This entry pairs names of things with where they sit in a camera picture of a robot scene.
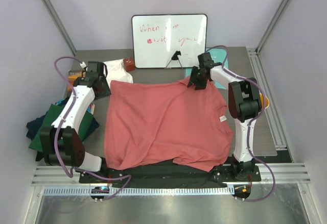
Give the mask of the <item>metal wire board stand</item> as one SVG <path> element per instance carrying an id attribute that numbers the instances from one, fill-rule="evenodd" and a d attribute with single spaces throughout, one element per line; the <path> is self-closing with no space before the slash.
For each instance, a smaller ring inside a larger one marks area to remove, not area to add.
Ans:
<path id="1" fill-rule="evenodd" d="M 181 56 L 181 51 L 176 51 L 173 56 L 171 57 L 170 61 L 166 64 L 165 69 L 169 67 L 170 63 L 172 61 L 178 61 L 180 67 L 183 69 L 183 66 L 181 64 L 181 61 L 179 60 L 179 57 Z"/>

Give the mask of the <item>white dry erase board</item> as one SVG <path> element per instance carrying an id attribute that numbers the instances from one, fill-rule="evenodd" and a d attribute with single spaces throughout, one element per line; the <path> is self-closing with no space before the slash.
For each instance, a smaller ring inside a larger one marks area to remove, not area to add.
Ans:
<path id="1" fill-rule="evenodd" d="M 131 18 L 136 68 L 165 68 L 176 51 L 183 68 L 198 65 L 205 52 L 206 14 L 134 15 Z M 181 68 L 172 61 L 168 68 Z"/>

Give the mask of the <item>red t shirt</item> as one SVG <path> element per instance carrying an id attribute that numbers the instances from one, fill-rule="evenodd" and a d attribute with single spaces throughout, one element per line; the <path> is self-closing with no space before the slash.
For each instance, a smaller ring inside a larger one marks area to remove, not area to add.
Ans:
<path id="1" fill-rule="evenodd" d="M 203 90 L 188 83 L 111 82 L 104 139 L 108 167 L 124 170 L 172 160 L 210 171 L 227 160 L 233 132 L 225 99 L 213 82 Z"/>

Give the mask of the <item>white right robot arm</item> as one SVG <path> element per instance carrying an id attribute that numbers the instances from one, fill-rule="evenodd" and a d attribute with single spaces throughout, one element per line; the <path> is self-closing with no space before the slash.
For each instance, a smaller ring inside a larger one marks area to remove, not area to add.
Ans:
<path id="1" fill-rule="evenodd" d="M 267 106 L 255 78 L 239 76 L 222 63 L 215 63 L 210 53 L 198 56 L 198 66 L 192 67 L 188 86 L 196 90 L 205 89 L 209 81 L 215 81 L 228 90 L 228 109 L 235 121 L 236 144 L 232 155 L 231 176 L 246 181 L 254 172 L 255 158 L 252 150 L 254 126 Z"/>

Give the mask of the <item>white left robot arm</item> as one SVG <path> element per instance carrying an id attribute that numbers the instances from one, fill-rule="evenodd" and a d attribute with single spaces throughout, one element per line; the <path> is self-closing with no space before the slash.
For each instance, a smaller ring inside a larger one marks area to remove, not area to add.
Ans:
<path id="1" fill-rule="evenodd" d="M 103 62 L 80 61 L 82 76 L 68 82 L 71 95 L 58 117 L 39 132 L 45 163 L 61 166 L 71 178 L 68 167 L 91 171 L 91 177 L 102 183 L 108 179 L 109 170 L 103 166 L 104 159 L 86 152 L 78 135 L 80 124 L 89 105 L 95 100 L 111 95 L 107 83 L 108 70 Z"/>

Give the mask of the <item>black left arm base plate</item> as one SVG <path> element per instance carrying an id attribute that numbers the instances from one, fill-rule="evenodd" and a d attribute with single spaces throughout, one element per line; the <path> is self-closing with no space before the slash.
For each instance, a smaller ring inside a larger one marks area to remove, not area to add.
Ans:
<path id="1" fill-rule="evenodd" d="M 125 183 L 130 180 L 130 175 L 124 175 L 120 171 L 108 168 L 103 163 L 99 171 L 89 171 L 84 169 L 76 170 L 79 172 L 79 183 L 81 184 L 113 184 L 115 182 Z"/>

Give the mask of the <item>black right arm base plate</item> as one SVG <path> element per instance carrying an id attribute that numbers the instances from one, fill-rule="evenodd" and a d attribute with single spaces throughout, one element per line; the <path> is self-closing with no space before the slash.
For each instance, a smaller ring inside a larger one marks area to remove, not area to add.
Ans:
<path id="1" fill-rule="evenodd" d="M 259 167 L 254 166 L 253 170 L 242 170 L 236 172 L 231 165 L 220 165 L 215 166 L 214 170 L 214 180 L 218 183 L 227 182 L 260 182 L 262 180 Z"/>

